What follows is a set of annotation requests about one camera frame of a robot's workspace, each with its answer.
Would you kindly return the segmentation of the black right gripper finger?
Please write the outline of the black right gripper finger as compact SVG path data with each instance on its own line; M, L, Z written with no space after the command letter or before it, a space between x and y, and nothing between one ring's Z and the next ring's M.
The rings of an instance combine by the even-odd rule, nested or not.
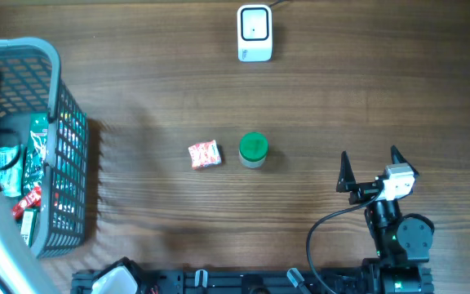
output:
M336 191L339 193L351 192L357 188L357 182L346 151L343 151L340 159L339 178Z
M414 176L419 176L419 172L402 156L401 152L395 145L391 146L390 152L393 164L407 164L414 173Z

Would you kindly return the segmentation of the green grip gloves package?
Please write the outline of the green grip gloves package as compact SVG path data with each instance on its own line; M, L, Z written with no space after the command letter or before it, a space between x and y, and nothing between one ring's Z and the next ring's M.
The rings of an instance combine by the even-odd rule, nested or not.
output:
M31 114L29 137L26 145L22 194L26 196L35 186L42 184L43 163L47 156L49 123L45 113Z

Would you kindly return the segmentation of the green lid jar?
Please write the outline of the green lid jar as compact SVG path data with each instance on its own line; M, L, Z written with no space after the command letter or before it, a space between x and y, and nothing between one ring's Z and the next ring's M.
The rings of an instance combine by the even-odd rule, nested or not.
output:
M269 151L268 140L259 132L246 133L239 143L239 159L247 168L261 167L267 158Z

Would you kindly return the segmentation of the mint toilet wipes pack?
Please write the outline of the mint toilet wipes pack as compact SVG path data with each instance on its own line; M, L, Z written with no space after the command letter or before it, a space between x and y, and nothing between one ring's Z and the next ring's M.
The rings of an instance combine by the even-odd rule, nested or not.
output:
M21 196L23 176L22 146L0 148L0 186L5 196L16 198Z

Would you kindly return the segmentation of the red snack stick packet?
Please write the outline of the red snack stick packet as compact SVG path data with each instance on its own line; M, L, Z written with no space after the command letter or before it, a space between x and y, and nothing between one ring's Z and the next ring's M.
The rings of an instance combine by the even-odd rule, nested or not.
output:
M35 185L11 210L15 220L19 220L27 208L36 207L41 204L42 187Z

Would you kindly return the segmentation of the green white gum box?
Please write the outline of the green white gum box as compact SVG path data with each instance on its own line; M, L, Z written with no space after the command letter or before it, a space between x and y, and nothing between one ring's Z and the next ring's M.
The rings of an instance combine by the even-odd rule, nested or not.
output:
M36 208L27 208L24 210L21 220L20 235L28 247L32 246L37 217L38 210Z

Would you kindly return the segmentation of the red white tissue pack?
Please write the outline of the red white tissue pack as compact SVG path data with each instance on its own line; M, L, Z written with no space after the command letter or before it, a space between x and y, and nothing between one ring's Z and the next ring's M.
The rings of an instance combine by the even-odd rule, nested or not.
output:
M216 166L222 163L222 158L216 140L196 143L188 147L192 169Z

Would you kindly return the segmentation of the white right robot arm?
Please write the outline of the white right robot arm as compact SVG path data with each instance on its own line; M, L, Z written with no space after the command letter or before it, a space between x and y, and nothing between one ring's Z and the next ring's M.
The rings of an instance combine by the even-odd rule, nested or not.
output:
M336 190L349 192L351 205L362 205L376 258L366 258L355 269L355 280L343 282L346 293L433 293L429 262L434 224L420 214L401 212L399 201L413 193L417 170L391 147L392 163L371 182L356 182L348 154L340 159Z

